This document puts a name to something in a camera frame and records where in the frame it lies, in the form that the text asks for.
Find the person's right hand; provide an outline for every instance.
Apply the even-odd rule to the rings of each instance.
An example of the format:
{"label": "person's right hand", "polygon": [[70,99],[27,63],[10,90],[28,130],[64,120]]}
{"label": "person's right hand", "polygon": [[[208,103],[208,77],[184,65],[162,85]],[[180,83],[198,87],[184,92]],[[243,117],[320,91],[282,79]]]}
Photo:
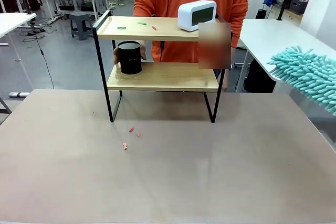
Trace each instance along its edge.
{"label": "person's right hand", "polygon": [[[136,42],[138,42],[140,44],[141,59],[147,60],[147,57],[146,57],[146,42],[143,41],[143,40],[136,40]],[[114,55],[113,64],[117,64],[120,61],[119,54],[118,54],[118,47],[113,51],[113,55]]]}

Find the black bin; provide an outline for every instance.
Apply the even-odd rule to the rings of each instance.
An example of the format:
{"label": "black bin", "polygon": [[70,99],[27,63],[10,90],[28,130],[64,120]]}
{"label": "black bin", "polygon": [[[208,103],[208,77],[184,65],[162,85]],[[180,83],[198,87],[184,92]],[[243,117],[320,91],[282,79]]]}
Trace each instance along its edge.
{"label": "black bin", "polygon": [[136,41],[124,41],[118,44],[120,71],[124,74],[140,73],[141,53],[140,44]]}

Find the black backpack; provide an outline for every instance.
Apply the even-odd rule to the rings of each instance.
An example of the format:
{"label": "black backpack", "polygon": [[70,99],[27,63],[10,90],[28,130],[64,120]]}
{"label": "black backpack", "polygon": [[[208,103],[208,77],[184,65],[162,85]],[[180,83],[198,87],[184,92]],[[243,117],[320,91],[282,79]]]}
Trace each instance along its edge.
{"label": "black backpack", "polygon": [[41,0],[28,0],[28,2],[31,10],[40,10],[43,6]]}

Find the two-tier wooden shelf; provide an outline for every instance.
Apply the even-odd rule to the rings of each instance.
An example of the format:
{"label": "two-tier wooden shelf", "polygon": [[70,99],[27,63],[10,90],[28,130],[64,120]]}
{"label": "two-tier wooden shelf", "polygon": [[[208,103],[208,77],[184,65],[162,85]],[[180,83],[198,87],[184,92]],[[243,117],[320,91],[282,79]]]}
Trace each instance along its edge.
{"label": "two-tier wooden shelf", "polygon": [[[106,81],[101,58],[99,39],[112,40],[149,40],[149,41],[198,41],[198,30],[187,32],[177,26],[177,18],[160,17],[119,17],[111,16],[106,11],[93,26],[94,43],[98,55],[99,67],[111,122],[114,122],[122,91],[189,91],[204,93],[211,122],[215,122],[219,98],[223,85],[224,72],[220,82],[211,69],[200,69],[197,63],[143,62],[142,71],[138,74],[123,74],[119,65],[114,65],[111,75]],[[114,112],[112,112],[109,90],[120,93]],[[212,114],[207,92],[217,92],[214,113]]]}

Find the teal microfiber duster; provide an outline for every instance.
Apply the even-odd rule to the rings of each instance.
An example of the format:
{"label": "teal microfiber duster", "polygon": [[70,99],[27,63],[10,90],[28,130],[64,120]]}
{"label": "teal microfiber duster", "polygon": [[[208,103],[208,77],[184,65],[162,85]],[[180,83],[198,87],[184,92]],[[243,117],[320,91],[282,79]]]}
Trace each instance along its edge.
{"label": "teal microfiber duster", "polygon": [[287,48],[272,57],[268,64],[276,68],[270,73],[336,116],[336,61],[312,51],[303,52],[299,46]]}

